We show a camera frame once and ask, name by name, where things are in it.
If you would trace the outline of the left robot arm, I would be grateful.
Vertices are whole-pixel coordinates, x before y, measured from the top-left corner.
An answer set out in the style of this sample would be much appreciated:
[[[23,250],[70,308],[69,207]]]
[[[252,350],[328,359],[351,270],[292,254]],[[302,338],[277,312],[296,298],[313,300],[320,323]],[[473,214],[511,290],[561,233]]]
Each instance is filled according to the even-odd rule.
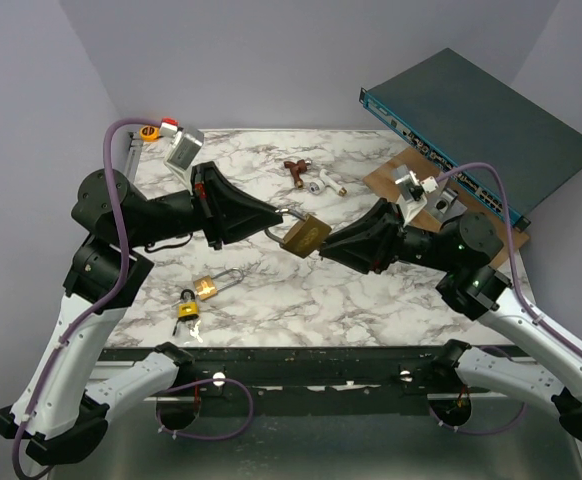
[[[141,249],[202,232],[213,249],[278,225],[277,209],[232,185],[212,162],[196,165],[187,190],[149,199],[106,167],[82,182],[72,218],[87,230],[65,278],[59,316],[20,398],[0,409],[0,435],[15,457],[52,467],[83,461],[111,423],[146,397],[185,393],[193,380],[171,343],[140,364],[89,385],[93,368],[152,270]]]

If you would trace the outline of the large brass padlock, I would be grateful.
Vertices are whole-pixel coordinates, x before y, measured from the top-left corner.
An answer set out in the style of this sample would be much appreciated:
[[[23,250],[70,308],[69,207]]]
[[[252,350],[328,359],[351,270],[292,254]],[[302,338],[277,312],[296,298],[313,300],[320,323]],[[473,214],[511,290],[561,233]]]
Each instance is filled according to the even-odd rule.
[[[299,258],[306,258],[318,250],[332,231],[332,227],[311,214],[302,214],[294,209],[281,208],[276,211],[281,216],[292,216],[297,222],[284,237],[279,237],[269,229],[265,235],[285,250]]]

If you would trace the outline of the small brass long-shackle padlock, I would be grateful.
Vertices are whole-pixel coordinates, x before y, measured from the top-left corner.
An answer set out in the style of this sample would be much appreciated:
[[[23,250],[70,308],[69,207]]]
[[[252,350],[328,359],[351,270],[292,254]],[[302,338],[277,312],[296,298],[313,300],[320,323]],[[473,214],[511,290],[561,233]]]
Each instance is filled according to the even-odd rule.
[[[205,275],[193,281],[194,292],[201,301],[206,301],[220,292],[239,285],[245,273],[239,268],[230,268],[213,275]]]

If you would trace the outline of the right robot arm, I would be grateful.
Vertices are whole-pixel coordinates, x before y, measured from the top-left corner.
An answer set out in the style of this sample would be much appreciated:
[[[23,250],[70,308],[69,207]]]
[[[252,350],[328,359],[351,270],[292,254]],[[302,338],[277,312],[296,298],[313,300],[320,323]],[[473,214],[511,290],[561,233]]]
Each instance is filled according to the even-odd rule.
[[[445,392],[464,384],[531,404],[582,442],[582,340],[529,305],[512,280],[491,267],[502,246],[482,213],[464,213],[431,232],[406,224],[399,207],[381,199],[330,234],[319,254],[363,274],[381,273],[394,262],[443,272],[436,289],[453,311],[498,332],[535,362],[524,365],[449,341],[431,367],[433,384]]]

